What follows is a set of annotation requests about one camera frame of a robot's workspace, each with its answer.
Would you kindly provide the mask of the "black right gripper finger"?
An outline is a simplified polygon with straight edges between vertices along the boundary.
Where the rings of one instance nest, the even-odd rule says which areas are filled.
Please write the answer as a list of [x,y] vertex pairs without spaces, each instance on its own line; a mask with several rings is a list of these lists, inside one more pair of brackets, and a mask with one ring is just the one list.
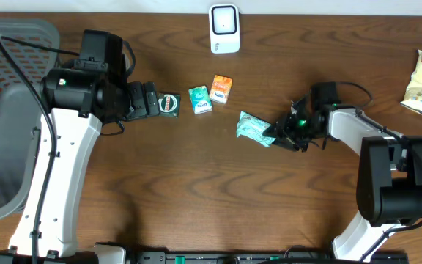
[[274,139],[278,139],[280,137],[280,128],[277,124],[271,125],[269,128],[265,129],[263,135],[266,137],[271,137]]
[[290,151],[299,151],[300,147],[289,139],[275,139],[274,145]]

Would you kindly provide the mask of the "green Zam-Buk box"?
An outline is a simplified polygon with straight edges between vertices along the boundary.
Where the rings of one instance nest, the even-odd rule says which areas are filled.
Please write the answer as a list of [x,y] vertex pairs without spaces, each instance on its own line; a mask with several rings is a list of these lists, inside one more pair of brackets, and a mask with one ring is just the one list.
[[164,117],[178,118],[180,101],[180,94],[160,93],[158,96],[160,115]]

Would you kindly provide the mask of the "teal wrapper pack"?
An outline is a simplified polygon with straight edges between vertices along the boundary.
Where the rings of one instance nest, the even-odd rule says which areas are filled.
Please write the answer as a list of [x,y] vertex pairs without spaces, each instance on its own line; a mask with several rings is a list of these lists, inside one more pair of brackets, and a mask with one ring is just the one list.
[[241,111],[237,123],[236,137],[245,136],[265,147],[269,147],[275,141],[274,137],[264,135],[264,131],[269,127],[270,123]]

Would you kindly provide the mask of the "teal tissue pack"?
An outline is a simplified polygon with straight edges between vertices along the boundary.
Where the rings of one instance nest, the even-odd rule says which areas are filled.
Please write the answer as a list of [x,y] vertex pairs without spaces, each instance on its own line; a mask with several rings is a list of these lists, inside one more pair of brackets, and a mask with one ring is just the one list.
[[212,103],[206,86],[188,90],[194,114],[203,114],[212,111]]

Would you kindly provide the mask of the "orange tissue pack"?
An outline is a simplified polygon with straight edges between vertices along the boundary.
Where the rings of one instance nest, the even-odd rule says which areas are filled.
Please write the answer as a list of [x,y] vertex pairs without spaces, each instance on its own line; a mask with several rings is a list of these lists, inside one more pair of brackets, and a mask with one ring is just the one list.
[[231,78],[215,75],[209,93],[210,100],[226,104],[229,99],[232,84],[233,80]]

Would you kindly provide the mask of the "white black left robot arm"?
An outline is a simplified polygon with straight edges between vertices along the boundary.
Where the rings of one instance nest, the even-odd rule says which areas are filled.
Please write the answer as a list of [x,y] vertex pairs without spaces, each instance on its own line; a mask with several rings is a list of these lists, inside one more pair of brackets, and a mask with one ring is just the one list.
[[0,263],[133,263],[124,246],[79,251],[78,208],[92,149],[109,123],[158,116],[152,82],[129,82],[129,43],[86,30],[72,64],[50,70],[31,94],[41,110],[40,144],[23,215]]

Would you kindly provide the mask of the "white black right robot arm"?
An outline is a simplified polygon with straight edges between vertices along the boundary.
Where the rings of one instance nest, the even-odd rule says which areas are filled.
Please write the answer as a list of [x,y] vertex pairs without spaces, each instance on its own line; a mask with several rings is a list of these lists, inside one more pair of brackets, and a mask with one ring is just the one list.
[[264,131],[274,144],[305,152],[316,139],[342,142],[359,156],[358,211],[332,240],[328,258],[369,263],[392,235],[422,227],[422,136],[405,136],[342,103],[339,81],[319,82]]

